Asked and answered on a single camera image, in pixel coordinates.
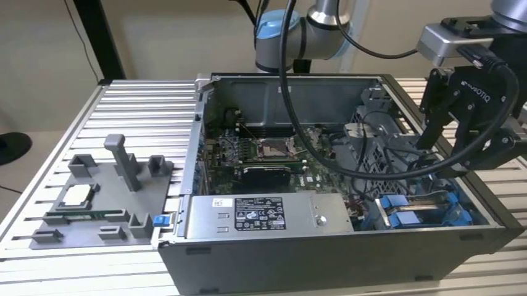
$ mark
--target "sticker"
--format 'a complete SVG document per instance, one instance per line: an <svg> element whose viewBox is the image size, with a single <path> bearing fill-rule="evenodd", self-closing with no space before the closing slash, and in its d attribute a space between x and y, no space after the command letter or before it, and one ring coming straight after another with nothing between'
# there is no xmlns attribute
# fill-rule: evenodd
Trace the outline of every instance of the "sticker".
<svg viewBox="0 0 527 296"><path fill-rule="evenodd" d="M285 213L281 197L234 199L233 211L236 218L234 228L237 231L285 229Z"/></svg>
<svg viewBox="0 0 527 296"><path fill-rule="evenodd" d="M232 199L212 199L212 207L230 208L232 207Z"/></svg>

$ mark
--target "white wall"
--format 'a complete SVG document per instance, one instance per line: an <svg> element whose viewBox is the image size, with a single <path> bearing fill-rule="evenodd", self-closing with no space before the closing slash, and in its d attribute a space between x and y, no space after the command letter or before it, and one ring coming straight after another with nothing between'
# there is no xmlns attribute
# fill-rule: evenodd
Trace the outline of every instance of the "white wall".
<svg viewBox="0 0 527 296"><path fill-rule="evenodd" d="M61 0L1 1L0 69L4 126L64 130L96 79Z"/></svg>
<svg viewBox="0 0 527 296"><path fill-rule="evenodd" d="M370 0L358 40L378 52L401 52L414 46L426 22L485 14L488 2ZM297 2L300 14L312 3ZM102 4L128 78L193 79L198 72L253 71L252 26L233 1ZM285 0L272 0L270 9L284 6ZM64 130L96 84L62 0L1 1L0 67L0 123L20 131ZM392 62L358 54L352 72L424 76L429 68L417 56ZM314 61L312 70L337 72L338 61Z"/></svg>
<svg viewBox="0 0 527 296"><path fill-rule="evenodd" d="M252 24L228 0L104 1L108 23L130 78L192 79L197 72L253 72ZM250 0L256 11L257 1ZM269 10L284 8L273 0ZM297 2L305 14L313 1ZM338 61L316 61L317 72L337 71Z"/></svg>
<svg viewBox="0 0 527 296"><path fill-rule="evenodd" d="M422 26L446 17L491 14L491 0L369 0L358 43L382 54L414 48ZM432 64L418 54L382 60L356 51L352 72L389 73L397 77L426 76Z"/></svg>

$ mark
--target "connector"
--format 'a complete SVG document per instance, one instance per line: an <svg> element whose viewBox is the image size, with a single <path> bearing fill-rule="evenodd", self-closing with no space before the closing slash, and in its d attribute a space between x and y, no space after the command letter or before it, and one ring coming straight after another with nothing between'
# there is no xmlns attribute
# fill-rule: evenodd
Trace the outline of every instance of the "connector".
<svg viewBox="0 0 527 296"><path fill-rule="evenodd" d="M491 73L496 67L507 65L493 52L480 44L461 45L457 47L457 52L477 69L487 73Z"/></svg>

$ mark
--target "black pole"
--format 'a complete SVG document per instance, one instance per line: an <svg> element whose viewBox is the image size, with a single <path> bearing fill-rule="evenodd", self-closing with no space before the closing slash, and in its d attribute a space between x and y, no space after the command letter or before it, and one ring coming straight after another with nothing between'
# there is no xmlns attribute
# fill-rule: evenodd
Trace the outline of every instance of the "black pole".
<svg viewBox="0 0 527 296"><path fill-rule="evenodd" d="M73 0L105 79L125 79L100 0Z"/></svg>

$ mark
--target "floor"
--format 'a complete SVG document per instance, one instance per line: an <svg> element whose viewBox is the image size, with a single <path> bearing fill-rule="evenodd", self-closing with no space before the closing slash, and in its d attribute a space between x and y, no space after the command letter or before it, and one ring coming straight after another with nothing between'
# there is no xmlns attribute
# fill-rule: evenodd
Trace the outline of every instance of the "floor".
<svg viewBox="0 0 527 296"><path fill-rule="evenodd" d="M28 153L12 163L0 166L0 185L24 191L40 165L57 144L64 131L40 131L26 133L33 140ZM20 194L0 189L0 221L8 214Z"/></svg>

